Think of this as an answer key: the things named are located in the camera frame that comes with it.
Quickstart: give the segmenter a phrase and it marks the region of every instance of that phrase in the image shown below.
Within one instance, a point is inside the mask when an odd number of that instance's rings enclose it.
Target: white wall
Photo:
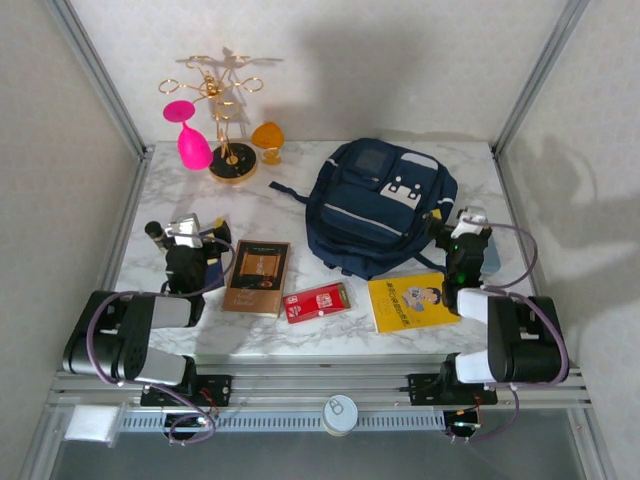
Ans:
[[[591,1],[505,162],[621,479],[640,469],[639,19]]]
[[[0,478],[18,474],[134,155],[42,0],[0,15]]]
[[[73,0],[145,141],[175,140],[162,118],[200,83],[176,60],[222,58],[227,47],[279,58],[238,71],[260,76],[243,95],[250,134],[279,123],[290,140],[365,135],[493,140],[566,0]],[[208,108],[192,126],[215,138]]]

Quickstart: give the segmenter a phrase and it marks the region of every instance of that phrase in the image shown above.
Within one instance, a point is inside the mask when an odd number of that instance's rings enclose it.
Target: navy blue backpack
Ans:
[[[415,258],[444,271],[420,252],[432,240],[429,212],[446,221],[458,184],[430,155],[361,138],[329,157],[309,197],[269,186],[306,203],[309,248],[329,268],[369,280]]]

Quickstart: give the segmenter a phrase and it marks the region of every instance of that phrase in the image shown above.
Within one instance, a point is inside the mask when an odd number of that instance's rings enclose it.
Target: small red package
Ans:
[[[334,283],[287,295],[283,301],[289,323],[332,315],[351,308],[347,289],[343,283]]]

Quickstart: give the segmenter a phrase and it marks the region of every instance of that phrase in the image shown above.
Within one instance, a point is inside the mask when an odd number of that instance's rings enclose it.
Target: book cover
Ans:
[[[278,316],[289,244],[240,240],[223,310]]]
[[[460,321],[442,304],[441,273],[385,278],[369,282],[379,333],[433,327]]]

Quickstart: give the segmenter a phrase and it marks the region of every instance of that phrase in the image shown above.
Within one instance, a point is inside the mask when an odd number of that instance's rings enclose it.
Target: brown book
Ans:
[[[240,240],[223,310],[278,316],[289,244]]]

